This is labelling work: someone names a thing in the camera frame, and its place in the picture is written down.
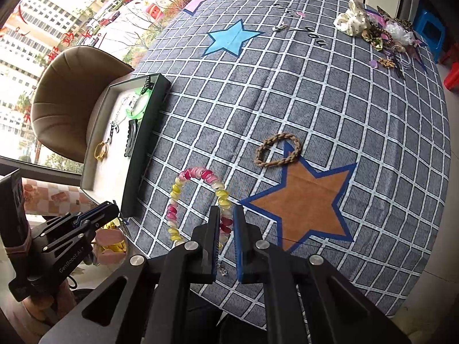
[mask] metal screw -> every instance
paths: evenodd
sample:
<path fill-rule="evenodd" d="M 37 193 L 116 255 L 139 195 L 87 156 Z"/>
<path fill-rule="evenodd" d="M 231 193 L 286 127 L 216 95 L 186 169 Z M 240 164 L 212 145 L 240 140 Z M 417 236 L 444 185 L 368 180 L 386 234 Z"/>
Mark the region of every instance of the metal screw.
<path fill-rule="evenodd" d="M 138 266 L 145 262 L 145 258 L 141 255 L 135 255 L 131 257 L 131 265 Z"/>
<path fill-rule="evenodd" d="M 198 247 L 199 247 L 198 242 L 195 242 L 194 240 L 191 240 L 191 241 L 185 243 L 185 249 L 187 249 L 189 251 L 192 251 L 192 250 L 194 250 L 194 249 L 196 249 Z"/>
<path fill-rule="evenodd" d="M 258 240 L 255 242 L 255 247 L 258 249 L 267 249 L 269 247 L 269 242 L 267 240 Z"/>
<path fill-rule="evenodd" d="M 320 255 L 311 255 L 309 256 L 309 262 L 312 265 L 322 265 L 324 263 L 324 258 Z"/>

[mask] star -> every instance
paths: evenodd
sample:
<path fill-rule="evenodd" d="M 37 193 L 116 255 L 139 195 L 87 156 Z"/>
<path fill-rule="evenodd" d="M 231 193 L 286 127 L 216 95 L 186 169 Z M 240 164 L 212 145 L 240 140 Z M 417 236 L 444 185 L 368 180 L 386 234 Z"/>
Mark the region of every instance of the star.
<path fill-rule="evenodd" d="M 198 7 L 201 6 L 201 4 L 204 2 L 204 1 L 207 1 L 207 0 L 191 0 L 187 6 L 185 6 L 183 8 L 183 11 L 185 13 L 188 13 L 189 15 L 193 16 L 196 11 L 198 10 Z"/>
<path fill-rule="evenodd" d="M 293 151 L 284 145 L 284 156 Z M 353 241 L 338 201 L 346 190 L 356 164 L 317 172 L 299 157 L 282 167 L 281 183 L 241 204 L 277 222 L 278 245 L 292 252 L 310 235 Z"/>
<path fill-rule="evenodd" d="M 263 32 L 259 31 L 245 30 L 242 20 L 238 20 L 230 28 L 207 33 L 212 38 L 213 43 L 206 49 L 204 55 L 223 49 L 239 57 L 242 53 L 242 43 L 262 33 Z"/>

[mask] checkered tablecloth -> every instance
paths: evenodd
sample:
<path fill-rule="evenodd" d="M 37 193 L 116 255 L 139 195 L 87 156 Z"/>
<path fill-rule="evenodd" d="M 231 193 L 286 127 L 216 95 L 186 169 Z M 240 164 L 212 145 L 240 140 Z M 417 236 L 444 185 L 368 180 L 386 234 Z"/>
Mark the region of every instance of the checkered tablecloth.
<path fill-rule="evenodd" d="M 305 12 L 292 18 L 272 1 Z M 162 73 L 172 83 L 153 131 L 148 166 L 129 225 L 148 256 L 171 247 L 164 220 L 171 184 L 184 168 L 202 165 L 222 177 L 234 202 L 279 183 L 281 169 L 252 162 L 267 136 L 294 133 L 302 156 L 318 171 L 357 162 L 339 203 L 354 242 L 311 236 L 293 253 L 323 255 L 384 313 L 392 315 L 418 280 L 435 242 L 448 185 L 449 125 L 442 83 L 432 55 L 421 49 L 406 81 L 368 61 L 368 43 L 338 32 L 333 20 L 348 0 L 208 0 L 194 16 L 181 12 L 157 38 L 134 76 Z M 223 50 L 203 57 L 208 32 L 238 20 L 264 32 L 235 57 Z M 281 21 L 313 26 L 277 32 Z M 278 159 L 276 149 L 268 159 Z M 178 208 L 186 238 L 206 221 L 215 196 L 203 182 L 185 186 Z M 277 243 L 274 221 L 251 210 L 249 222 Z M 261 285 L 236 280 L 232 236 L 223 250 L 229 273 L 192 289 L 221 309 L 266 327 Z"/>

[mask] pink and yellow bracelet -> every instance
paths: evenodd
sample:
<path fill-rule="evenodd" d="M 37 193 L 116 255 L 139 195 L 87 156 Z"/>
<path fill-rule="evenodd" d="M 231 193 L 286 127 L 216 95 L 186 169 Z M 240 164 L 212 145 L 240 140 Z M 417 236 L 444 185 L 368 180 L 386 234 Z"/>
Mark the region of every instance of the pink and yellow bracelet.
<path fill-rule="evenodd" d="M 225 190 L 224 184 L 219 178 L 210 170 L 203 167 L 188 168 L 180 172 L 175 178 L 175 183 L 172 185 L 170 192 L 170 202 L 166 213 L 166 221 L 169 226 L 168 232 L 171 235 L 171 240 L 174 242 L 174 247 L 185 243 L 186 241 L 180 235 L 177 224 L 177 201 L 180 199 L 182 188 L 185 182 L 192 178 L 201 178 L 215 190 L 215 195 L 219 198 L 218 203 L 220 207 L 220 237 L 219 237 L 219 251 L 223 249 L 223 245 L 231 234 L 231 227 L 233 225 L 233 213 L 230 207 L 233 203 L 228 200 L 230 193 Z"/>

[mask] tablecloth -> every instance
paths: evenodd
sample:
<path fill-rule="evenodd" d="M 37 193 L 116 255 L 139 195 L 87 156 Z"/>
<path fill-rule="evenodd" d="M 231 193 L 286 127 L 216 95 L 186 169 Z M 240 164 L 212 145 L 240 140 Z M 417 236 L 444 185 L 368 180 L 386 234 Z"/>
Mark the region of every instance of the tablecloth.
<path fill-rule="evenodd" d="M 405 81 L 381 66 L 371 68 L 368 62 L 380 54 L 333 26 L 347 3 L 205 0 L 179 13 L 158 36 L 133 74 L 159 72 L 172 84 L 150 138 L 138 213 L 129 225 L 146 255 L 163 255 L 172 246 L 164 215 L 181 170 L 210 168 L 237 203 L 278 185 L 281 168 L 261 169 L 252 160 L 265 138 L 291 132 L 317 171 L 357 163 L 338 203 L 353 241 L 310 236 L 293 254 L 321 254 L 387 315 L 401 306 L 429 258 L 444 208 L 450 164 L 445 98 L 428 49 L 421 49 L 426 71 L 415 63 L 404 70 Z M 227 50 L 204 55 L 214 41 L 208 33 L 239 20 L 261 34 L 245 42 L 239 56 Z M 274 32 L 280 22 L 313 27 L 325 45 L 307 32 Z M 268 159 L 281 155 L 280 145 Z M 202 181 L 185 186 L 178 222 L 186 238 L 215 203 Z M 272 219 L 252 210 L 246 218 L 277 243 Z M 262 286 L 237 282 L 232 240 L 222 253 L 228 275 L 191 288 L 265 328 Z"/>

